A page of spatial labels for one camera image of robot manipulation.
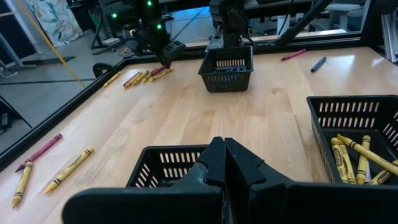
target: floor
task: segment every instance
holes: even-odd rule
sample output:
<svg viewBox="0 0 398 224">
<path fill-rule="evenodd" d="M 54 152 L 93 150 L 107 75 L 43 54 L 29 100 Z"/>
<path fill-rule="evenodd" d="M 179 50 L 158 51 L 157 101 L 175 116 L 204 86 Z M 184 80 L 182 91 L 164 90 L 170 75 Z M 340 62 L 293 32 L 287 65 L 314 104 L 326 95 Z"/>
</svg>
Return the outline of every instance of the floor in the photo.
<svg viewBox="0 0 398 224">
<path fill-rule="evenodd" d="M 167 30 L 174 37 L 183 29 L 176 38 L 183 43 L 203 42 L 215 33 L 208 7 L 173 12 L 172 16 L 175 19 L 167 23 Z M 259 19 L 253 19 L 250 21 L 250 25 L 253 27 L 252 36 L 259 36 L 274 34 L 274 32 L 268 32 L 275 29 L 276 22 L 260 23 Z M 95 63 L 116 64 L 122 60 L 119 51 L 123 47 L 118 48 L 116 52 L 105 52 L 96 56 L 90 54 L 88 47 L 93 36 L 94 34 L 88 31 L 78 40 L 57 48 L 63 57 L 76 57 L 68 64 L 79 78 L 84 80 L 83 83 L 86 86 L 95 78 L 92 72 L 92 66 Z M 52 51 L 48 51 L 41 55 L 30 56 L 25 60 L 55 57 Z M 37 68 L 19 72 L 13 77 L 0 77 L 0 95 L 18 110 L 33 127 L 48 118 L 82 90 L 83 87 L 63 66 Z M 0 136 L 0 153 L 28 131 L 29 128 L 21 127 L 19 122 L 15 123 L 12 132 Z"/>
</svg>

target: patterned curtain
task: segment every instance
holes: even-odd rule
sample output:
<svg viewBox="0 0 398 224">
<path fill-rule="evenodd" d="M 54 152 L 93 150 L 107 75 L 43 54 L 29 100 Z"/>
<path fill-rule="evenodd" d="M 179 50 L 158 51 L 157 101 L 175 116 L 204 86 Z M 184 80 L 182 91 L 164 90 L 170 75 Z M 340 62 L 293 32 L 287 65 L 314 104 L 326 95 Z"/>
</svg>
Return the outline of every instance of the patterned curtain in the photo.
<svg viewBox="0 0 398 224">
<path fill-rule="evenodd" d="M 54 47 L 68 44 L 83 32 L 66 0 L 26 0 Z"/>
</svg>

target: black plastic basket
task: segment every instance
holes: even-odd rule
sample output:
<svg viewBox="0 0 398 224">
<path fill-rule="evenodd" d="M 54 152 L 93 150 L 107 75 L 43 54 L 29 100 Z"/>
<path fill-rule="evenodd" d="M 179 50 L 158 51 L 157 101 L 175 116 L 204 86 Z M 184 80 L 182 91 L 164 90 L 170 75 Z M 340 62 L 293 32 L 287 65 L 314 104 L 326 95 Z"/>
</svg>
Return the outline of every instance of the black plastic basket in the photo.
<svg viewBox="0 0 398 224">
<path fill-rule="evenodd" d="M 171 187 L 208 145 L 149 146 L 142 150 L 126 187 Z"/>
<path fill-rule="evenodd" d="M 312 114 L 312 130 L 331 182 L 341 183 L 331 150 L 330 139 L 337 134 L 361 144 L 362 137 L 371 137 L 370 150 L 392 162 L 398 158 L 398 97 L 385 96 L 314 96 L 307 98 Z M 356 173 L 359 154 L 348 148 Z M 369 161 L 371 176 L 382 167 Z M 398 184 L 392 176 L 384 184 Z"/>
<path fill-rule="evenodd" d="M 212 49 L 199 69 L 209 92 L 245 91 L 253 72 L 251 46 Z"/>
</svg>

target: yellow cable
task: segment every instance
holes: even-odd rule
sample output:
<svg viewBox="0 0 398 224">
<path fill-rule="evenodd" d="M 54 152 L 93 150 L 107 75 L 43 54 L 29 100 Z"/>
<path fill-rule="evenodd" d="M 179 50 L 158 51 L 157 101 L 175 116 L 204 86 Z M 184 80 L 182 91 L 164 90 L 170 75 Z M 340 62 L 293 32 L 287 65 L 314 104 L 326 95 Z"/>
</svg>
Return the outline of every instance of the yellow cable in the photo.
<svg viewBox="0 0 398 224">
<path fill-rule="evenodd" d="M 57 55 L 58 59 L 62 62 L 63 66 L 68 70 L 68 72 L 82 85 L 83 88 L 86 88 L 85 84 L 80 80 L 80 78 L 75 75 L 75 73 L 70 69 L 69 65 L 64 61 L 63 57 L 58 53 L 58 51 L 55 49 L 55 47 L 52 45 L 51 41 L 47 36 L 44 34 L 43 30 L 39 27 L 39 25 L 36 24 L 36 22 L 33 20 L 32 16 L 27 12 L 25 6 L 21 3 L 21 0 L 17 0 L 19 7 L 22 9 L 22 12 L 27 16 L 27 18 L 30 20 L 30 22 L 33 24 L 33 26 L 37 29 L 37 31 L 42 35 L 46 43 L 50 46 L 52 51 Z"/>
</svg>

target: blue crayon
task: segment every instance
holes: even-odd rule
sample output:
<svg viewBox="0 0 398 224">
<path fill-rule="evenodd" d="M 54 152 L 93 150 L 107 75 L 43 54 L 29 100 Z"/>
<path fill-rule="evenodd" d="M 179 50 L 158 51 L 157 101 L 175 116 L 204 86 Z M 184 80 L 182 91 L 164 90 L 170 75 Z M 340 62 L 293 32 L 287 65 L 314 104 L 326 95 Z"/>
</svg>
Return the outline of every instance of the blue crayon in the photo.
<svg viewBox="0 0 398 224">
<path fill-rule="evenodd" d="M 326 62 L 326 57 L 321 58 L 319 62 L 311 68 L 311 72 L 316 72 L 324 63 Z"/>
</svg>

